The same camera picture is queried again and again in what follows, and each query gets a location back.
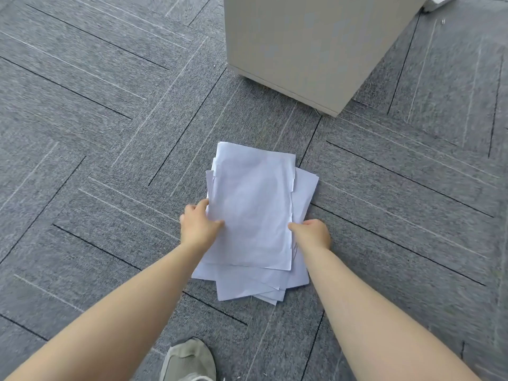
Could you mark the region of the person's left hand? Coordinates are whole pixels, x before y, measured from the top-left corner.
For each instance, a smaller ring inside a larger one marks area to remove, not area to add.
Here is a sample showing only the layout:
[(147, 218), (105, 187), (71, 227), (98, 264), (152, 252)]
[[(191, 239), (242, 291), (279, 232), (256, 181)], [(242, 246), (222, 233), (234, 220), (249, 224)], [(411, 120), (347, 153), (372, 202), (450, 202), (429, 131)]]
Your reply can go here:
[(203, 253), (213, 245), (220, 232), (217, 234), (207, 232), (207, 221), (210, 220), (207, 216), (208, 205), (208, 198), (200, 200), (196, 205), (188, 204), (180, 216), (181, 244), (192, 245)]

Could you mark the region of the person's right hand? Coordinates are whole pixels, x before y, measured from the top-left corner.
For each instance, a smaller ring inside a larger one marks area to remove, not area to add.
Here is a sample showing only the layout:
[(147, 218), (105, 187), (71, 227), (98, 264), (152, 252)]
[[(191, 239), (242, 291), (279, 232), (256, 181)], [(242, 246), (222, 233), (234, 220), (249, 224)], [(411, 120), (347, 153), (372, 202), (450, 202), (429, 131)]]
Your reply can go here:
[(329, 250), (331, 237), (325, 223), (319, 219), (304, 221), (307, 225), (305, 234), (294, 234), (296, 243), (303, 253), (310, 253), (316, 250)]

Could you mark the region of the beige mobile drawer cabinet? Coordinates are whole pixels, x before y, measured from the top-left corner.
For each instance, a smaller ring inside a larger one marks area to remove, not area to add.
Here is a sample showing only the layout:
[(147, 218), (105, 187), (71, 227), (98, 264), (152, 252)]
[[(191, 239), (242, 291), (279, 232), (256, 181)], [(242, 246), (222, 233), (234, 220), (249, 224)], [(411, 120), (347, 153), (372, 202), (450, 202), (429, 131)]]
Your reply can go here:
[(224, 0), (235, 73), (337, 117), (426, 0)]

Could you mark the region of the white plastic base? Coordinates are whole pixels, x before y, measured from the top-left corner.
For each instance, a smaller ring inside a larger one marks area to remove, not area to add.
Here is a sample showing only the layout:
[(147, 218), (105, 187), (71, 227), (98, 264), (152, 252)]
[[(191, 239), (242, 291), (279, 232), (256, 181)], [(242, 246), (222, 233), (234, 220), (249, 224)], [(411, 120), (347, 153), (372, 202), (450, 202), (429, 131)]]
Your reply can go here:
[(455, 0), (426, 0), (422, 6), (422, 12), (430, 13)]

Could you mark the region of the pile of white paper sheets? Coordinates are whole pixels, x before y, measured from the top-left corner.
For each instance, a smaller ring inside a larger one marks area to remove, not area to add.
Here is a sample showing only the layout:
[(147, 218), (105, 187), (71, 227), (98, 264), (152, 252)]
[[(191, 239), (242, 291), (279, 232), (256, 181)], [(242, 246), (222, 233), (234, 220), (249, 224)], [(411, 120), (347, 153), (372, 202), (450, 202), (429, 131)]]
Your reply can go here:
[(303, 222), (319, 177), (296, 167), (295, 154), (219, 142), (206, 182), (207, 215), (225, 225), (192, 278), (215, 282), (218, 301), (273, 305), (308, 285), (288, 224)]

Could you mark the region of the grey-green sneaker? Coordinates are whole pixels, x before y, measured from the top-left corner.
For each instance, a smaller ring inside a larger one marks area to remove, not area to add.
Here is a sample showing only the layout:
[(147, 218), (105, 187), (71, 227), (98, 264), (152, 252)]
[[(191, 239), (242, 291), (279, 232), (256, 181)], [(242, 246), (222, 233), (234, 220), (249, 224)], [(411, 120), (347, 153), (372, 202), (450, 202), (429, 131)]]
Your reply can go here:
[(217, 381), (212, 351), (196, 337), (175, 342), (164, 358), (158, 381)]

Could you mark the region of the person's left forearm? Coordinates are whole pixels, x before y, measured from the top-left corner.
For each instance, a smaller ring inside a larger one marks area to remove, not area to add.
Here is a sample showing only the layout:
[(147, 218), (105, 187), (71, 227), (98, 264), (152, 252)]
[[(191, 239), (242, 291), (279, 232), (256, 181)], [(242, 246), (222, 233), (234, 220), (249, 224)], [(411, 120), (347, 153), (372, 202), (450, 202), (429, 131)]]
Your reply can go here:
[(129, 381), (208, 248), (181, 243), (80, 315), (5, 381)]

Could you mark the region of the person's right forearm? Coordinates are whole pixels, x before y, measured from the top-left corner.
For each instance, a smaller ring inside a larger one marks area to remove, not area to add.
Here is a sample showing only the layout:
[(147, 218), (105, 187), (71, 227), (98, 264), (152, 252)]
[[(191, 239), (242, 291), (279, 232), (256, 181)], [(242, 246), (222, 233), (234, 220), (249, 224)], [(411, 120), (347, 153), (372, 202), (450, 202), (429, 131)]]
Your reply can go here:
[(301, 250), (357, 381), (481, 381), (454, 352), (330, 250), (319, 245)]

